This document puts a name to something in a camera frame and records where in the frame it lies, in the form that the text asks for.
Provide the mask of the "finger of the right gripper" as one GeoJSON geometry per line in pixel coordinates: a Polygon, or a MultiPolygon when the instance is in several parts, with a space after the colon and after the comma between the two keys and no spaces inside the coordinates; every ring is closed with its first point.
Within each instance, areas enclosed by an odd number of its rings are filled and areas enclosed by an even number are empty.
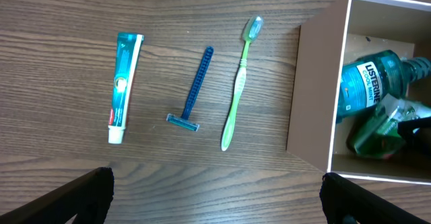
{"type": "Polygon", "coordinates": [[[430,155],[430,141],[421,140],[417,135],[420,130],[427,128],[430,128],[430,117],[400,122],[397,133],[410,149],[414,149],[424,155],[430,155]]]}

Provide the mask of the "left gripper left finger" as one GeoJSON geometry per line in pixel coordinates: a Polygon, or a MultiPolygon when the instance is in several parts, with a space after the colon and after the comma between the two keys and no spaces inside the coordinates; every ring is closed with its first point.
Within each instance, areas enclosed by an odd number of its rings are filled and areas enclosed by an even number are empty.
{"type": "Polygon", "coordinates": [[[1,215],[2,223],[103,223],[114,195],[109,167],[87,174],[1,215]]]}

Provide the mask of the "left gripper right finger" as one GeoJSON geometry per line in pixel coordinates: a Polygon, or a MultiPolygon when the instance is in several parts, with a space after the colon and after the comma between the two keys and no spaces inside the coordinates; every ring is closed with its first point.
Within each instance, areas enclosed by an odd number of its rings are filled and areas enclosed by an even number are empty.
{"type": "Polygon", "coordinates": [[[333,172],[322,177],[319,197],[328,223],[428,223],[333,172]]]}

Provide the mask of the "green floss packet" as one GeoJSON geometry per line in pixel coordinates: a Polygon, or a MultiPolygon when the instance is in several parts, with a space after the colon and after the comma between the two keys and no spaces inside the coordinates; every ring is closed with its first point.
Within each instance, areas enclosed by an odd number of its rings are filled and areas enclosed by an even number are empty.
{"type": "Polygon", "coordinates": [[[352,133],[347,145],[358,156],[388,159],[407,145],[398,133],[399,123],[429,116],[430,108],[422,103],[387,94],[368,120],[352,133]]]}

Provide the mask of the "blue mouthwash bottle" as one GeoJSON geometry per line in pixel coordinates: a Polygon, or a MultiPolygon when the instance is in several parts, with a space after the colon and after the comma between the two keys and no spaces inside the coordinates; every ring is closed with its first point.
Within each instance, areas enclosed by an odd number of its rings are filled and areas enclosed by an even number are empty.
{"type": "Polygon", "coordinates": [[[358,58],[342,69],[336,122],[377,105],[387,94],[405,97],[410,83],[429,75],[425,57],[402,60],[384,50],[358,58]]]}

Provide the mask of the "blue disposable razor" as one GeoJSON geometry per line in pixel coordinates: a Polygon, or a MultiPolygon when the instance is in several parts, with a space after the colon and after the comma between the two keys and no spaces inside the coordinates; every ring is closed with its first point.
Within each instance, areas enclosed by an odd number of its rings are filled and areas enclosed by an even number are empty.
{"type": "Polygon", "coordinates": [[[199,68],[197,70],[197,73],[195,75],[193,84],[190,88],[189,94],[187,96],[187,100],[185,102],[185,107],[183,109],[183,113],[181,116],[175,116],[173,114],[168,114],[166,117],[166,121],[170,122],[172,124],[175,124],[177,126],[181,126],[187,130],[191,130],[194,132],[197,132],[199,130],[200,125],[197,123],[193,123],[189,121],[189,116],[192,112],[192,109],[195,105],[195,102],[197,100],[197,96],[199,95],[199,91],[201,89],[203,80],[205,79],[205,75],[207,73],[207,70],[209,68],[209,64],[211,62],[211,58],[213,56],[214,49],[212,46],[208,46],[205,49],[205,52],[203,54],[203,57],[201,59],[199,68]]]}

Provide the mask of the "teal toothpaste tube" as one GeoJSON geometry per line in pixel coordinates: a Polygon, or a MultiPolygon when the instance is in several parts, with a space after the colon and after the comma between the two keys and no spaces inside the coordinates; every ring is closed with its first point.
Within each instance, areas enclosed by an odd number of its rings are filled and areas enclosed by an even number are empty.
{"type": "Polygon", "coordinates": [[[110,144],[118,145],[123,142],[131,89],[143,41],[144,35],[142,34],[119,32],[117,36],[117,57],[108,119],[108,142],[110,144]]]}

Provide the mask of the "green toothbrush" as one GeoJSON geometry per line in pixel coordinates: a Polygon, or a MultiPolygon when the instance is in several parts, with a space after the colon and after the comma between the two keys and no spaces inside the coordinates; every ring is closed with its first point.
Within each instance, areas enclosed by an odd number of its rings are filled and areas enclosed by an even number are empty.
{"type": "Polygon", "coordinates": [[[226,123],[222,133],[222,138],[221,138],[222,151],[226,151],[229,148],[230,143],[232,141],[232,137],[234,135],[238,105],[246,82],[248,50],[250,45],[259,37],[260,31],[262,30],[263,25],[264,25],[263,17],[260,15],[256,15],[251,17],[248,20],[243,30],[242,39],[244,40],[244,47],[242,50],[240,64],[239,64],[235,82],[234,82],[234,90],[233,90],[230,111],[228,113],[228,117],[226,119],[226,123]]]}

